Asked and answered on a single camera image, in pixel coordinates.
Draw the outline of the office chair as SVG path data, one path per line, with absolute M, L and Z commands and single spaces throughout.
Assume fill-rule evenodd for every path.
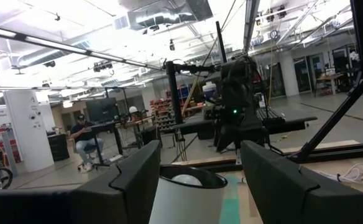
M 88 159 L 91 161 L 91 165 L 89 167 L 86 166 L 86 164 L 82 161 L 77 166 L 78 172 L 82 171 L 90 171 L 90 170 L 97 170 L 98 167 L 108 167 L 109 165 L 106 164 L 104 161 L 100 161 L 99 154 L 95 146 L 86 146 L 85 147 L 85 154 Z

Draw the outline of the black low cabinet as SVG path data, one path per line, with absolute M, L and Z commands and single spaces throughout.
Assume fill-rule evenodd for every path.
M 67 147 L 67 137 L 65 134 L 48 136 L 48 142 L 55 162 L 65 160 L 70 157 Z

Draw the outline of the thin black pole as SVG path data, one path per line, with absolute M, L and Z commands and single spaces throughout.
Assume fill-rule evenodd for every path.
M 217 32 L 217 45 L 218 45 L 218 54 L 222 64 L 227 62 L 226 52 L 223 43 L 222 31 L 218 21 L 216 21 L 216 32 Z

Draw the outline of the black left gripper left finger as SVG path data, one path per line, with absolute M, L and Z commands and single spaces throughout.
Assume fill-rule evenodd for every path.
M 70 194 L 71 224 L 148 224 L 160 172 L 153 140 Z

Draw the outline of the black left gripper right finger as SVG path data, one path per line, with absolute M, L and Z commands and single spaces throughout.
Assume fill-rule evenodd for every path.
M 363 192 L 252 141 L 241 161 L 264 224 L 363 224 Z

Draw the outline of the black upright stand pole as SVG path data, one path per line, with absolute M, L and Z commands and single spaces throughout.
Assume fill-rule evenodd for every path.
M 216 71 L 214 65 L 210 66 L 197 66 L 197 65 L 187 65 L 187 64 L 177 64 L 173 61 L 165 61 L 163 63 L 163 68 L 166 71 L 168 77 L 168 83 L 170 87 L 173 111 L 175 116 L 175 123 L 181 124 L 183 122 L 182 111 L 180 109 L 180 99 L 178 97 L 178 88 L 177 88 L 177 81 L 176 81 L 176 73 L 180 72 L 190 72 L 190 73 L 197 73 L 197 72 L 208 72 L 214 73 Z

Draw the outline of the person seated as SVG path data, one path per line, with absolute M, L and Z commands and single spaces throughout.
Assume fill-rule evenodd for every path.
M 84 114 L 79 114 L 76 119 L 76 124 L 70 131 L 70 137 L 75 142 L 75 151 L 79 154 L 83 161 L 85 171 L 89 172 L 93 168 L 93 162 L 91 158 L 85 152 L 86 147 L 95 147 L 98 143 L 100 154 L 103 156 L 104 141 L 101 138 L 94 140 L 95 133 L 92 131 L 91 126 L 93 124 L 85 119 Z

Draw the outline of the overhead beam with light strips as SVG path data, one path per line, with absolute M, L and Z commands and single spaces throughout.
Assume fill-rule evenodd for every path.
M 63 43 L 60 43 L 60 42 L 56 42 L 56 41 L 52 41 L 52 40 L 48 40 L 48 39 L 43 39 L 43 38 L 36 37 L 36 36 L 33 36 L 33 35 L 27 35 L 27 34 L 24 34 L 24 33 L 21 33 L 21 32 L 16 32 L 16 31 L 9 30 L 9 29 L 0 28 L 0 38 L 15 40 L 15 41 L 24 42 L 24 43 L 28 43 L 28 44 L 32 44 L 32 45 L 38 45 L 40 47 L 47 47 L 47 48 L 50 48 L 50 49 L 67 51 L 67 52 L 71 52 L 73 54 L 85 55 L 85 56 L 88 56 L 88 57 L 99 58 L 99 59 L 103 59 L 103 60 L 109 60 L 109 61 L 112 61 L 112 62 L 124 63 L 124 64 L 132 65 L 132 66 L 135 66 L 135 67 L 145 67 L 145 68 L 158 70 L 158 71 L 162 70 L 161 67 L 154 66 L 154 65 L 149 65 L 147 63 L 137 62 L 137 61 L 134 61 L 134 60 L 125 59 L 125 58 L 118 57 L 118 56 L 115 56 L 115 55 L 110 55 L 110 54 L 97 52 L 95 50 L 83 49 L 83 48 L 80 48 L 80 47 L 74 47 L 73 45 L 67 45 L 67 44 L 63 44 Z

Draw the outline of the black monitor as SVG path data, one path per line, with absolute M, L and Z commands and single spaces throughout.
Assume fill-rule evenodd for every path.
M 89 100 L 86 109 L 91 122 L 101 123 L 119 119 L 119 110 L 115 98 Z

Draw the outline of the black desk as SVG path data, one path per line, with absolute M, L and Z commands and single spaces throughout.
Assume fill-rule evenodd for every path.
M 140 149 L 143 145 L 143 140 L 140 134 L 140 125 L 144 123 L 148 123 L 149 121 L 154 121 L 154 116 L 148 116 L 146 118 L 137 120 L 137 121 L 127 121 L 125 123 L 118 122 L 118 121 L 110 121 L 105 123 L 99 123 L 94 126 L 91 126 L 91 129 L 94 133 L 101 133 L 101 132 L 110 132 L 115 137 L 115 143 L 117 147 L 117 151 L 120 155 L 123 155 L 123 150 L 125 149 L 133 149 L 138 148 Z M 136 139 L 136 145 L 133 146 L 123 146 L 121 141 L 121 135 L 119 132 L 120 128 L 134 128 L 134 134 Z

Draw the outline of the blue and white container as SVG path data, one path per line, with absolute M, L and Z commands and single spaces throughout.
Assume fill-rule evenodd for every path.
M 206 82 L 202 89 L 205 100 L 209 100 L 214 95 L 214 92 L 217 90 L 217 86 L 215 83 L 209 81 Z

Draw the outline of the dark grey side table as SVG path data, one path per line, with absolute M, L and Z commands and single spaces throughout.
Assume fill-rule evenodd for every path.
M 278 120 L 264 119 L 262 124 L 269 131 L 269 134 L 279 134 L 305 129 L 306 123 L 314 120 L 317 120 L 317 117 L 302 117 L 298 119 L 280 118 Z M 214 120 L 207 120 L 201 116 L 192 116 L 186 118 L 181 124 L 173 125 L 170 130 L 173 133 L 181 132 L 182 135 L 203 133 L 204 131 L 209 131 L 211 134 L 214 134 L 216 127 Z

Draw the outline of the white square pillar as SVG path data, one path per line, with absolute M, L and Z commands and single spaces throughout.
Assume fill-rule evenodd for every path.
M 35 92 L 8 90 L 4 92 L 4 99 L 26 171 L 35 172 L 54 165 L 43 115 Z

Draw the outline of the red parts shelving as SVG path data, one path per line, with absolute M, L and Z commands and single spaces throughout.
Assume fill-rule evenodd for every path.
M 172 101 L 165 100 L 163 98 L 159 100 L 152 100 L 150 102 L 150 107 L 159 130 L 162 132 L 171 131 L 175 124 Z

